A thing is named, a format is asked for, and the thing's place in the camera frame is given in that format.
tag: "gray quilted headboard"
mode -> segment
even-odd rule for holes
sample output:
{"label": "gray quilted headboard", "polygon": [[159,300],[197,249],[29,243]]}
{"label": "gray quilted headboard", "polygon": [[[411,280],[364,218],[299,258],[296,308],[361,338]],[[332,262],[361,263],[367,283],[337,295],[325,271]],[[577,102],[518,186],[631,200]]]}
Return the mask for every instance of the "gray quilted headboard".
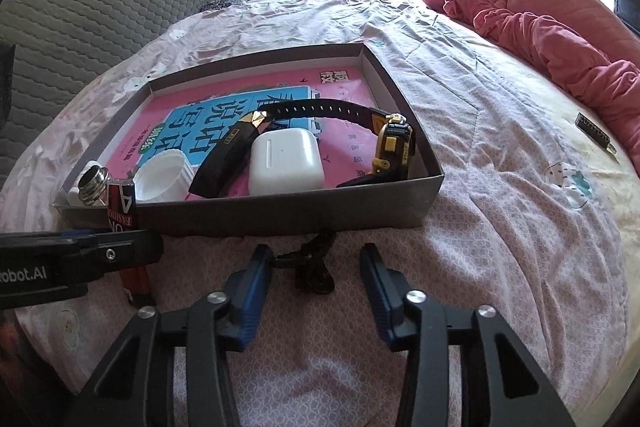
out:
{"label": "gray quilted headboard", "polygon": [[0,187],[63,107],[211,0],[4,0],[0,41],[16,44],[12,108],[0,130]]}

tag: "black watch strap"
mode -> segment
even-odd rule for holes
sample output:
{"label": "black watch strap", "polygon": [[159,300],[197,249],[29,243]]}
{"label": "black watch strap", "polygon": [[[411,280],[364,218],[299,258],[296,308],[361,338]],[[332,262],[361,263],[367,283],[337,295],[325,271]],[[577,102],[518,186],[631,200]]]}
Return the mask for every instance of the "black watch strap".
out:
{"label": "black watch strap", "polygon": [[289,118],[337,118],[357,124],[378,134],[390,114],[375,107],[364,107],[357,103],[333,98],[310,98],[265,103],[258,111],[266,111],[274,120]]}

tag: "black cord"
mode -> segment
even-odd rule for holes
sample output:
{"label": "black cord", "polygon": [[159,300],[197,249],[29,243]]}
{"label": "black cord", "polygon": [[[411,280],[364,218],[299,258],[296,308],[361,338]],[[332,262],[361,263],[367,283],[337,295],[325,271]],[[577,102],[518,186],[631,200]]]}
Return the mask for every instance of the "black cord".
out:
{"label": "black cord", "polygon": [[305,292],[327,295],[334,291],[334,278],[324,264],[335,241],[333,230],[322,230],[299,250],[274,257],[269,261],[273,268],[296,271],[296,288]]}

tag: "mattress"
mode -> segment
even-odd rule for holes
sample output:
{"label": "mattress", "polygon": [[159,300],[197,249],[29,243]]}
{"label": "mattress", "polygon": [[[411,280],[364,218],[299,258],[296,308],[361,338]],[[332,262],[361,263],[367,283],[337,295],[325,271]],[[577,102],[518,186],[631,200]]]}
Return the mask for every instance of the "mattress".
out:
{"label": "mattress", "polygon": [[[495,303],[580,427],[596,425],[589,423],[593,415],[615,407],[628,385],[623,372],[634,367],[640,296],[633,283],[627,292],[625,275],[630,282],[638,277],[632,223],[640,211],[630,195],[640,182],[622,150],[612,160],[573,128],[580,108],[573,100],[516,58],[411,1],[254,0],[175,24],[90,84],[21,156],[0,192],[0,230],[62,226],[49,203],[89,140],[144,78],[262,49],[353,41],[370,46],[397,79],[427,127],[446,181],[421,229],[338,235],[328,260],[337,274],[330,299],[340,316],[327,303],[292,299],[286,279],[275,275],[279,284],[256,343],[231,361],[243,424],[298,425],[319,410],[330,413],[322,418],[331,426],[392,424],[403,360],[376,343],[353,286],[354,251],[374,240],[430,295],[456,305]],[[569,208],[562,192],[545,184],[543,172],[558,158],[595,180],[585,206]],[[575,231],[568,242],[556,230],[562,227]],[[529,242],[520,245],[524,236]],[[162,262],[150,267],[161,309],[216,287],[257,241],[167,238]],[[300,244],[265,241],[278,253]],[[17,314],[36,350],[78,390],[130,310],[115,276],[92,283],[86,298]],[[287,323],[292,316],[304,318],[299,328]],[[60,331],[60,317],[74,318],[74,342]],[[179,361],[176,383],[182,425]],[[452,421],[459,392],[454,383]]]}
{"label": "mattress", "polygon": [[0,187],[15,161],[100,74],[212,0],[4,0],[0,42],[16,44]]}

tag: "blue gripper pad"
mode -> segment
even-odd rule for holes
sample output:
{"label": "blue gripper pad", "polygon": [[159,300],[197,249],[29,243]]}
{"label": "blue gripper pad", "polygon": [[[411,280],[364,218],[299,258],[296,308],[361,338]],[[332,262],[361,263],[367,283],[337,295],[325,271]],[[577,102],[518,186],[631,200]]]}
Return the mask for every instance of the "blue gripper pad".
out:
{"label": "blue gripper pad", "polygon": [[255,338],[271,282],[267,263],[272,257],[267,245],[258,245],[246,268],[226,280],[224,291],[231,302],[218,336],[228,351],[244,351]]}
{"label": "blue gripper pad", "polygon": [[360,278],[367,291],[378,334],[383,342],[392,347],[397,340],[395,329],[404,321],[404,304],[390,272],[376,245],[367,243],[362,247]]}

